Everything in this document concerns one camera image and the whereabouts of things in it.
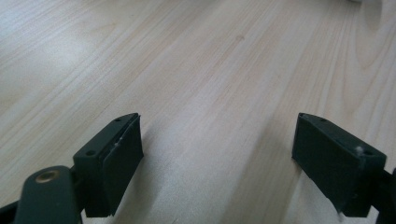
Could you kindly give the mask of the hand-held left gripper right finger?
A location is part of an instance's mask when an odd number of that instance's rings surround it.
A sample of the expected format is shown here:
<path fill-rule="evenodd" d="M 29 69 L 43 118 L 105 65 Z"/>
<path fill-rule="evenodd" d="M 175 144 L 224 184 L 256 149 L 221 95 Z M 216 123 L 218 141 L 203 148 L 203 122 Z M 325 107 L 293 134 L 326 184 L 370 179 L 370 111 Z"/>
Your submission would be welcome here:
<path fill-rule="evenodd" d="M 366 217 L 387 156 L 327 119 L 301 113 L 292 158 L 337 212 Z"/>

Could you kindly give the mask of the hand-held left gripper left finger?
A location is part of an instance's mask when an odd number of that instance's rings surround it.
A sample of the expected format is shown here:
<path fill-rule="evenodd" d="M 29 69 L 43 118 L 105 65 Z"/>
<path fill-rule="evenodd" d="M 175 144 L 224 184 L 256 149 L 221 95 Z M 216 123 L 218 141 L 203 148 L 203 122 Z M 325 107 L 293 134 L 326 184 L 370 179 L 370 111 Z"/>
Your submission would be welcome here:
<path fill-rule="evenodd" d="M 138 113 L 111 120 L 73 156 L 87 217 L 115 215 L 143 157 Z"/>

